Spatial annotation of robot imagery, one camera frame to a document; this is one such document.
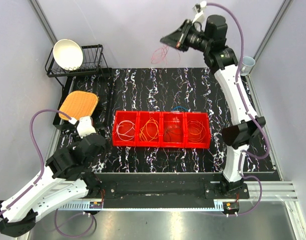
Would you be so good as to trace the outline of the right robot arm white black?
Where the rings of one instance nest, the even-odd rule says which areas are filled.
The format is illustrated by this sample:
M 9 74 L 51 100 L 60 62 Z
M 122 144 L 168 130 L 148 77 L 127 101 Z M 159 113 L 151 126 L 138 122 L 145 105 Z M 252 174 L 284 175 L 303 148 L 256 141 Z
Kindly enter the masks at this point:
M 191 20 L 160 42 L 186 52 L 193 48 L 203 53 L 204 62 L 220 84 L 229 107 L 232 125 L 221 132 L 227 146 L 225 168 L 221 174 L 219 189 L 225 198 L 231 198 L 243 187 L 242 165 L 251 140 L 266 124 L 252 107 L 240 74 L 233 49 L 226 45 L 227 23 L 223 16 L 211 15 L 204 30 L 198 31 Z

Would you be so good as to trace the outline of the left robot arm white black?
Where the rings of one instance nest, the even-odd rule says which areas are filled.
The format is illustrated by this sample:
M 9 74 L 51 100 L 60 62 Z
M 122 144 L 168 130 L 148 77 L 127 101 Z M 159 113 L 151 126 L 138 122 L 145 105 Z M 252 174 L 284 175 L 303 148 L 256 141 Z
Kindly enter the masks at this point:
M 79 198 L 95 198 L 101 183 L 91 170 L 106 154 L 107 142 L 92 133 L 47 159 L 44 168 L 17 194 L 0 200 L 0 233 L 19 237 L 53 210 Z

